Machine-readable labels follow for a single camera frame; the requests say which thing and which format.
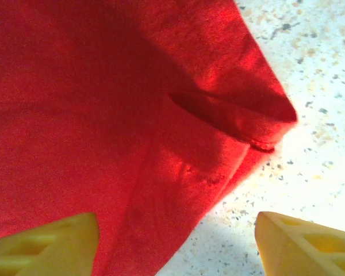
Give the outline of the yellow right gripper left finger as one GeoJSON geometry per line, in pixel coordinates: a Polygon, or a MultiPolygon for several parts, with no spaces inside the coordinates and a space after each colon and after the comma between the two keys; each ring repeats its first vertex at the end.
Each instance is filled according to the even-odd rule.
{"type": "Polygon", "coordinates": [[[94,213],[0,238],[0,276],[91,276],[99,241],[94,213]]]}

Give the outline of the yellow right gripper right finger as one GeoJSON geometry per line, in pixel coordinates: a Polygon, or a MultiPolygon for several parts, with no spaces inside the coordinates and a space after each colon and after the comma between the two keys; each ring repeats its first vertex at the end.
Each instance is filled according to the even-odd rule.
{"type": "Polygon", "coordinates": [[[259,212],[255,241],[265,276],[345,276],[345,231],[259,212]]]}

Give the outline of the red t-shirt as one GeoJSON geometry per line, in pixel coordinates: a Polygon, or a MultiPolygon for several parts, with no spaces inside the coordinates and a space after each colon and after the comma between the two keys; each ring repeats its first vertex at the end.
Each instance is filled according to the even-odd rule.
{"type": "Polygon", "coordinates": [[[233,0],[0,0],[0,236],[94,212],[94,276],[155,276],[296,122],[233,0]]]}

